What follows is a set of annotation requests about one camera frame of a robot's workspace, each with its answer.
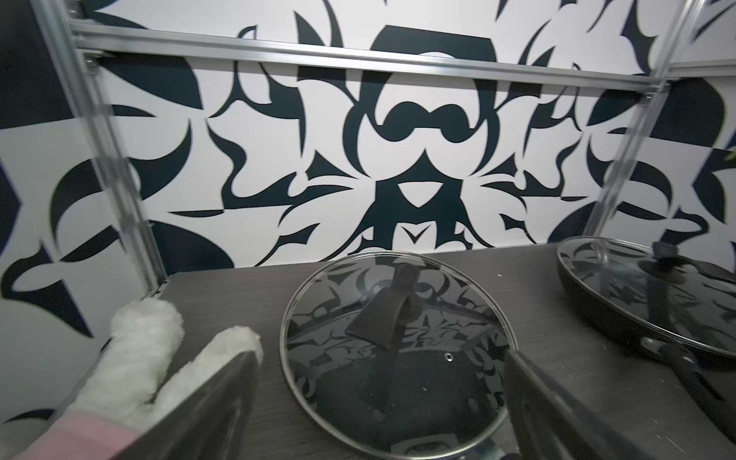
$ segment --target lid handle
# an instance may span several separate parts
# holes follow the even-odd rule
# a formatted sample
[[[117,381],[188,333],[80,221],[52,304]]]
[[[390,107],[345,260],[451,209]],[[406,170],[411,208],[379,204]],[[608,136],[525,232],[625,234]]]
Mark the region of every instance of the lid handle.
[[[388,349],[394,343],[398,324],[412,322],[422,313],[417,295],[420,268],[410,263],[396,266],[391,285],[381,289],[347,326],[349,336]]]
[[[665,243],[664,241],[656,241],[652,244],[654,250],[654,259],[656,263],[640,263],[641,268],[650,275],[662,278],[663,280],[673,281],[674,283],[683,283],[684,276],[672,269],[681,265],[692,265],[701,275],[712,278],[714,280],[726,281],[727,283],[736,283],[736,274],[729,272],[714,263],[696,261],[689,257],[678,254],[678,248],[674,244]]]

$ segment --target white fluffy mitt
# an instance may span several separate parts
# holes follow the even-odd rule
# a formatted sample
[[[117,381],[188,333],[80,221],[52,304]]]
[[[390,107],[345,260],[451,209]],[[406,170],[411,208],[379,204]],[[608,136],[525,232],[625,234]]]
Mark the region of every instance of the white fluffy mitt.
[[[132,302],[113,317],[112,337],[66,413],[98,414],[139,431],[163,419],[238,353],[255,351],[258,363],[263,360],[258,334],[242,326],[223,330],[151,403],[184,337],[181,315],[164,300]]]

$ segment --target pan handle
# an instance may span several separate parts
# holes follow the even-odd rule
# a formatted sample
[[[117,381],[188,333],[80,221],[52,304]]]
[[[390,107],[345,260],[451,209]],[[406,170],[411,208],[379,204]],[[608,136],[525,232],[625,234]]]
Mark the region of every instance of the pan handle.
[[[665,243],[664,241],[655,241],[652,244],[652,249],[654,250],[654,258],[657,262],[651,267],[642,267],[650,275],[676,281],[675,279],[670,279],[670,277],[677,278],[677,274],[672,272],[672,268],[690,264],[703,276],[712,278],[713,280],[726,281],[727,283],[736,283],[735,273],[731,273],[714,263],[696,261],[695,259],[684,257],[678,254],[677,246],[673,244]]]
[[[680,344],[666,344],[659,354],[716,428],[736,443],[736,408],[708,382],[695,356]]]

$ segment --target horizontal metal bar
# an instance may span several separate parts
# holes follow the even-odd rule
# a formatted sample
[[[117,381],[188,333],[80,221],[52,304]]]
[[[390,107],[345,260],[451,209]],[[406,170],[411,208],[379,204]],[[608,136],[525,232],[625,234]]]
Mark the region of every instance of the horizontal metal bar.
[[[673,63],[667,78],[734,77],[736,59],[699,60],[691,63]]]
[[[127,27],[104,26],[92,21],[71,21],[70,26],[75,34],[78,48],[107,52],[163,54],[314,67],[357,68],[370,71],[506,80],[637,92],[652,92],[657,89],[656,79],[632,75],[130,29]]]

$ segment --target pink fabric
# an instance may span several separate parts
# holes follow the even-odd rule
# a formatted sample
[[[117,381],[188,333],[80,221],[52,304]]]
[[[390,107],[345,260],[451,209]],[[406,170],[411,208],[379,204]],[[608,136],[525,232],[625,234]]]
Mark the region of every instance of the pink fabric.
[[[13,460],[107,460],[139,435],[111,420],[77,412],[61,417]]]

